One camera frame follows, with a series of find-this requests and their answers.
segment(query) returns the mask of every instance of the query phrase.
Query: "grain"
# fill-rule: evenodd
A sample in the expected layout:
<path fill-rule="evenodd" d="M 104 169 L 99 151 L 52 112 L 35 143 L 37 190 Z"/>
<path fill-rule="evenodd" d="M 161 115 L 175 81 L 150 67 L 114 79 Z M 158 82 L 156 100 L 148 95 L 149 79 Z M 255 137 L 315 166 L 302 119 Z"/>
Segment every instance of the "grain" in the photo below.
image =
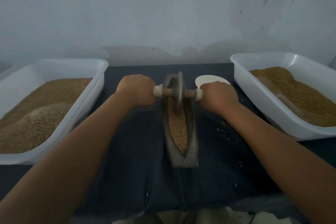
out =
<path fill-rule="evenodd" d="M 25 97 L 0 120 L 0 154 L 26 152 L 45 142 L 90 81 L 54 80 Z"/>
<path fill-rule="evenodd" d="M 172 98 L 168 99 L 168 118 L 170 135 L 178 150 L 183 154 L 188 142 L 186 116 L 183 106 L 179 114 L 174 113 L 174 100 Z"/>
<path fill-rule="evenodd" d="M 254 76 L 270 80 L 282 94 L 303 112 L 303 120 L 320 126 L 336 126 L 336 104 L 312 87 L 298 82 L 292 73 L 282 67 L 256 69 Z"/>

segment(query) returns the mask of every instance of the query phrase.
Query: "dark blue tablecloth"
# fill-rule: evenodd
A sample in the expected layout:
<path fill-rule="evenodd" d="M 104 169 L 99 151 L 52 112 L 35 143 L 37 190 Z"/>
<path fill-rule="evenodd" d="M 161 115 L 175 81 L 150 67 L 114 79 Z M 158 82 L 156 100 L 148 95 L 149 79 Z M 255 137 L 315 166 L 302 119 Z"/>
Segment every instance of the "dark blue tablecloth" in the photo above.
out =
<path fill-rule="evenodd" d="M 233 64 L 193 64 L 109 67 L 105 86 L 92 111 L 111 94 L 125 75 L 141 73 L 164 82 L 167 73 L 183 72 L 188 89 L 196 77 L 212 74 L 227 79 L 239 100 L 263 115 L 233 79 Z M 150 108 L 130 113 L 118 128 L 99 173 L 77 215 L 122 219 L 171 209 L 183 211 L 235 205 L 246 198 L 280 193 L 241 136 L 221 117 L 193 103 L 199 140 L 199 167 L 174 169 L 167 156 L 159 100 Z M 336 140 L 302 143 L 336 166 Z M 0 198 L 14 186 L 29 166 L 0 166 Z"/>

